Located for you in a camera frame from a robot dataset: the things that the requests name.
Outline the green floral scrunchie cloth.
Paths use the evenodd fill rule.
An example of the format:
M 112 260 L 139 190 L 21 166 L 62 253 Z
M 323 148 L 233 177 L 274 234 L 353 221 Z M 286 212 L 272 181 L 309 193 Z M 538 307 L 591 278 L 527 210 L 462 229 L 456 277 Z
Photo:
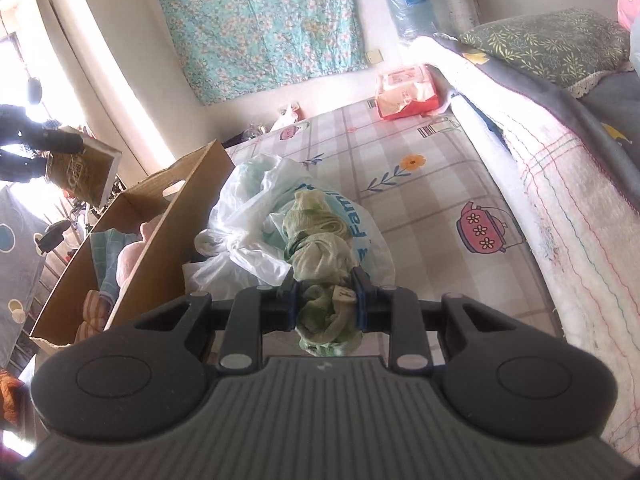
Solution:
M 319 358 L 347 356 L 360 345 L 362 333 L 350 288 L 357 261 L 346 222 L 331 210 L 326 194 L 303 188 L 284 217 L 283 232 L 285 261 L 303 285 L 296 318 L 300 348 Z

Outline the orange striped cloth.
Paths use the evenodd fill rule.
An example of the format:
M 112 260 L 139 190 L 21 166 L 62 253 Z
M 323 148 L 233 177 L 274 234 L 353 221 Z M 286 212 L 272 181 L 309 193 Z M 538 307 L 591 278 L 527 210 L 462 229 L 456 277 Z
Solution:
M 74 342 L 81 342 L 105 330 L 114 300 L 111 296 L 90 289 L 82 304 L 82 321 L 76 330 Z

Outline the gold small box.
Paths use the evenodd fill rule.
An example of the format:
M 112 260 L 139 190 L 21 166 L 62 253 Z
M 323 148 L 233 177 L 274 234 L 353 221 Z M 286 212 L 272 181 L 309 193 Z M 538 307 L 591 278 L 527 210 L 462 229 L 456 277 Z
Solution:
M 122 152 L 80 130 L 53 130 L 60 148 L 49 151 L 46 176 L 59 188 L 89 205 L 106 205 Z

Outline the teal checked towel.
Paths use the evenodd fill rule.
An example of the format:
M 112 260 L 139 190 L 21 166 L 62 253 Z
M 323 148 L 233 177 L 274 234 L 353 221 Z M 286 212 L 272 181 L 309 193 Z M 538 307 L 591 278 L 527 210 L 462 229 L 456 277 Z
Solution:
M 138 234 L 123 233 L 116 229 L 92 232 L 89 236 L 96 284 L 103 296 L 115 301 L 119 295 L 119 284 L 116 282 L 117 259 L 122 250 L 141 240 Z

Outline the pink plush toy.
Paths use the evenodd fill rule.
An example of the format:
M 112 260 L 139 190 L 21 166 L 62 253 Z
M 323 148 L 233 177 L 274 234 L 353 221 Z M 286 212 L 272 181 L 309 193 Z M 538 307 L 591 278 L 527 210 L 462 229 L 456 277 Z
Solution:
M 116 283 L 119 288 L 123 288 L 132 277 L 134 267 L 141 258 L 142 252 L 151 236 L 160 224 L 162 216 L 159 214 L 148 222 L 143 222 L 140 226 L 140 235 L 137 240 L 122 248 L 117 258 Z

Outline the white tied plastic bag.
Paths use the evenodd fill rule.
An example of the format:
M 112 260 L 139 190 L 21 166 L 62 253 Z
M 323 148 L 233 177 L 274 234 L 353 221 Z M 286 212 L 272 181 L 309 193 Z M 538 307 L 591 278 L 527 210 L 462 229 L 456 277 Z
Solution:
M 182 267 L 186 291 L 231 299 L 248 286 L 280 285 L 292 270 L 284 256 L 283 221 L 303 188 L 326 194 L 331 210 L 347 224 L 357 266 L 371 281 L 394 284 L 390 250 L 363 207 L 322 184 L 299 162 L 258 155 L 233 169 L 206 228 L 194 238 L 199 259 Z

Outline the brown cardboard box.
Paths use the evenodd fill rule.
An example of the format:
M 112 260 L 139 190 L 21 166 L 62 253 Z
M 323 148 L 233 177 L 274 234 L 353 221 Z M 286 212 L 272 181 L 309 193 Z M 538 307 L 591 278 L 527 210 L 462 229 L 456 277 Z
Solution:
M 100 289 L 91 240 L 98 234 L 132 234 L 125 247 L 132 260 L 109 314 L 98 316 L 108 330 L 186 292 L 182 266 L 196 256 L 194 238 L 204 230 L 219 192 L 234 169 L 221 144 L 212 142 L 178 159 L 117 196 L 67 263 L 29 334 L 52 354 L 78 341 L 89 323 L 85 303 Z

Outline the white plastic bag on floor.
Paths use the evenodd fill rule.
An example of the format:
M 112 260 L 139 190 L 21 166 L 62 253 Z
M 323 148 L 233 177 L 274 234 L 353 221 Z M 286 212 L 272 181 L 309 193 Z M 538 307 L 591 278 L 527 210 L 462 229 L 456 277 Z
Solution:
M 294 125 L 299 121 L 298 117 L 298 108 L 290 107 L 284 108 L 283 110 L 279 110 L 279 117 L 273 123 L 270 131 L 278 131 L 284 129 L 288 126 Z

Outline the white rolled checked blanket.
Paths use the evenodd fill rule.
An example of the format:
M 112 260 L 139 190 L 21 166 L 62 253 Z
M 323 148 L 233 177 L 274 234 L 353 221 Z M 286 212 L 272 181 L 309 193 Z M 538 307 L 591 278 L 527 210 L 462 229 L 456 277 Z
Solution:
M 422 37 L 452 108 L 506 196 L 562 330 L 612 370 L 604 438 L 639 458 L 639 170 L 582 103 L 550 81 L 460 42 Z

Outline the red wet wipes pack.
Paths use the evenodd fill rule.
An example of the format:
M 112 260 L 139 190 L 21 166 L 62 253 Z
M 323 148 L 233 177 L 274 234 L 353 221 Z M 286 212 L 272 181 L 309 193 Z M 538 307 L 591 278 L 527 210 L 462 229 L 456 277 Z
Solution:
M 381 74 L 374 99 L 378 116 L 383 120 L 434 112 L 442 104 L 434 78 L 425 65 Z

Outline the blue water bottle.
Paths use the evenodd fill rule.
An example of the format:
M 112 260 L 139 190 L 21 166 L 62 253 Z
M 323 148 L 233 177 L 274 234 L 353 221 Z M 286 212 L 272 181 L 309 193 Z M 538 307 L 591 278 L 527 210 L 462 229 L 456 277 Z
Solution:
M 436 16 L 431 0 L 385 0 L 397 35 L 402 41 L 437 32 Z

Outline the green leaf patterned pillow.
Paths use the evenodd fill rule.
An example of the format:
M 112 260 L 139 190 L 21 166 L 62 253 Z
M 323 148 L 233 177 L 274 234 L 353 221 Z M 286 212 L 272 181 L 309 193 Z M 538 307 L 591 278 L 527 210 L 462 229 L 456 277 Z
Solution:
M 604 77 L 632 70 L 628 30 L 589 9 L 506 18 L 474 27 L 459 41 L 551 81 L 576 99 Z

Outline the teal floral wall cloth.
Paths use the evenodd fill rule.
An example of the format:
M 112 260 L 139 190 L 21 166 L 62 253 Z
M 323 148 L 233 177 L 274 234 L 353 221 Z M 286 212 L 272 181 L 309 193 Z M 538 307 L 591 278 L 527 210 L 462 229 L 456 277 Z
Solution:
M 158 0 L 204 105 L 367 66 L 356 0 Z

